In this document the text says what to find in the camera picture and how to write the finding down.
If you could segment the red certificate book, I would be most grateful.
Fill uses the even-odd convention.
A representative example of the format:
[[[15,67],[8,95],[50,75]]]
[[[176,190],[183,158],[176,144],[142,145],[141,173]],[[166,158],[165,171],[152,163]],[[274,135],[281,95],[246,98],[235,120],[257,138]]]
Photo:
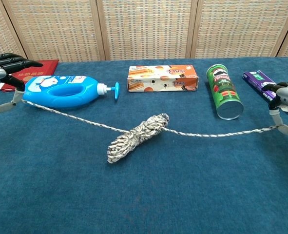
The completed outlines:
[[[14,58],[6,58],[0,60],[0,64],[3,66],[8,63],[15,63],[15,62],[21,62],[21,61],[27,61],[27,59],[23,57],[14,57]],[[20,71],[17,71],[13,74],[11,74],[13,77],[21,80],[26,84],[31,78],[33,77],[38,77],[38,76],[51,76],[54,74],[55,69],[58,65],[59,60],[40,60],[38,61],[43,64],[42,67],[30,67],[30,68],[25,68],[21,69]],[[9,85],[4,83],[3,81],[1,82],[3,86],[1,87],[1,90],[3,92],[8,92],[8,91],[14,91],[15,87],[13,85]]]

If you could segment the purple carton box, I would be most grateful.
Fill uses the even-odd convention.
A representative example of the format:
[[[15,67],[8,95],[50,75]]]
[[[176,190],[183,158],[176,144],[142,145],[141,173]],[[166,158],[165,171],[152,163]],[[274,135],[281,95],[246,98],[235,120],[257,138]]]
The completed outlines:
[[[266,85],[276,85],[276,83],[262,71],[258,70],[254,72],[244,72],[242,79],[249,83],[251,87],[258,91],[267,100],[269,100],[269,103],[276,97],[276,93],[274,91],[263,89]],[[278,85],[288,86],[288,82],[280,82]],[[288,105],[286,104],[281,103],[276,108],[280,108],[282,111],[288,112]]]

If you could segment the green Pringles can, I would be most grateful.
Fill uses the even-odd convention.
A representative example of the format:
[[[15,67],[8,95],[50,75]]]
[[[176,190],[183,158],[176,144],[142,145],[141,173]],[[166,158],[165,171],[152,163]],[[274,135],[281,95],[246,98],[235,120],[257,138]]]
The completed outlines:
[[[224,120],[238,118],[243,104],[223,64],[214,64],[206,72],[217,115]]]

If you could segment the orange snack box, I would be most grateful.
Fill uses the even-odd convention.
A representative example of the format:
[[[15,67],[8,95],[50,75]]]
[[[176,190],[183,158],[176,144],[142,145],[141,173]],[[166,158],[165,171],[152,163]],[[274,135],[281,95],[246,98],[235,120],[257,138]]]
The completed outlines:
[[[191,64],[131,66],[129,92],[195,91],[199,77]]]

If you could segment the blue pump bottle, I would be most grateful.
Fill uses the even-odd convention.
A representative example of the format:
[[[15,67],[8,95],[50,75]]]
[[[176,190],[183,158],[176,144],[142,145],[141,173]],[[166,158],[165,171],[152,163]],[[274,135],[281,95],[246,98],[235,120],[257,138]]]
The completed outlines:
[[[38,76],[25,85],[23,99],[50,108],[73,108],[85,105],[108,91],[120,93],[119,83],[108,87],[88,76]]]

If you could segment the blue carpet table cover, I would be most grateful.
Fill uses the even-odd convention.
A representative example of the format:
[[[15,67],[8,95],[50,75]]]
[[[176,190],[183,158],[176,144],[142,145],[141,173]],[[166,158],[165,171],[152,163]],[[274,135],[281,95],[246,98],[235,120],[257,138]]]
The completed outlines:
[[[129,67],[191,64],[195,91],[129,92]],[[244,110],[217,115],[206,76],[223,64]],[[68,113],[129,130],[166,113],[169,128],[122,160],[107,162],[118,132],[20,103],[0,114],[0,234],[288,234],[288,136],[268,102],[242,80],[261,70],[288,81],[288,58],[158,59],[60,63],[56,75],[87,75],[108,92]]]

